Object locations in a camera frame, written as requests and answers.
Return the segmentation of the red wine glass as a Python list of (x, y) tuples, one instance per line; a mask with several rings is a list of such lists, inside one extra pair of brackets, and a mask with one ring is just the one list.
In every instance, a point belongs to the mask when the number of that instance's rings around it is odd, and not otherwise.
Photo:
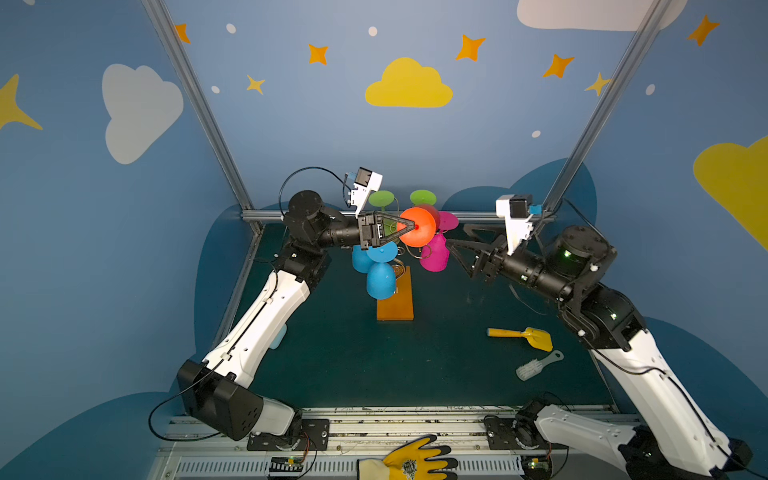
[(403, 233), (399, 239), (409, 247), (424, 247), (430, 243), (437, 233), (440, 216), (438, 210), (428, 204), (421, 204), (405, 210), (399, 215), (414, 223), (414, 229)]

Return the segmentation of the pink wine glass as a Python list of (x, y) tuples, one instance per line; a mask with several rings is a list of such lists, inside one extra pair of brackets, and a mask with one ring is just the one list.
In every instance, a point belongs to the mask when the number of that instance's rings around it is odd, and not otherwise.
[(450, 212), (439, 212), (437, 230), (430, 242), (422, 248), (421, 266), (429, 272), (441, 272), (446, 269), (451, 252), (447, 247), (445, 234), (458, 227), (458, 218)]

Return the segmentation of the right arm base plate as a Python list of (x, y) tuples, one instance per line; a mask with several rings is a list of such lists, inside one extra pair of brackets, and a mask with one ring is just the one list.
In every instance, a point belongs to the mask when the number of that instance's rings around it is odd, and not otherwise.
[(551, 446), (555, 450), (567, 449), (566, 445), (545, 440), (532, 416), (486, 415), (482, 423), (491, 450), (548, 450)]

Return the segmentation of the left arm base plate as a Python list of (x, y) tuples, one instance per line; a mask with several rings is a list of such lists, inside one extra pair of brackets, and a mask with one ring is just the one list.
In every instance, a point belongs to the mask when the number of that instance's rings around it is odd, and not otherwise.
[(288, 428), (285, 435), (250, 434), (248, 451), (325, 451), (330, 438), (328, 419), (299, 419)]

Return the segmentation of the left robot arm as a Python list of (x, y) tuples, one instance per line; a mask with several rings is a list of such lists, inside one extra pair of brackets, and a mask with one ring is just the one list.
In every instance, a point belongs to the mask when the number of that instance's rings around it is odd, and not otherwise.
[(419, 207), (400, 215), (377, 211), (347, 217), (311, 190), (290, 199), (283, 222), (290, 236), (262, 292), (202, 361), (186, 361), (177, 374), (185, 413), (232, 440), (268, 434), (290, 445), (298, 441), (299, 411), (249, 387), (282, 327), (323, 278), (328, 248), (366, 250), (397, 238), (432, 236), (436, 228), (432, 214)]

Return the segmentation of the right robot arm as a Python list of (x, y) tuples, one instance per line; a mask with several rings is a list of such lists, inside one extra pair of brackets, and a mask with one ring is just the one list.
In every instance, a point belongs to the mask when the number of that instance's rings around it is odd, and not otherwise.
[(724, 479), (745, 471), (749, 445), (719, 430), (690, 397), (660, 353), (644, 317), (601, 278), (616, 249), (590, 227), (564, 229), (544, 255), (506, 235), (492, 243), (450, 239), (448, 249), (470, 277), (502, 276), (552, 300), (558, 317), (621, 385), (643, 419), (615, 426), (544, 400), (529, 402), (511, 423), (523, 448), (559, 444), (632, 479)]

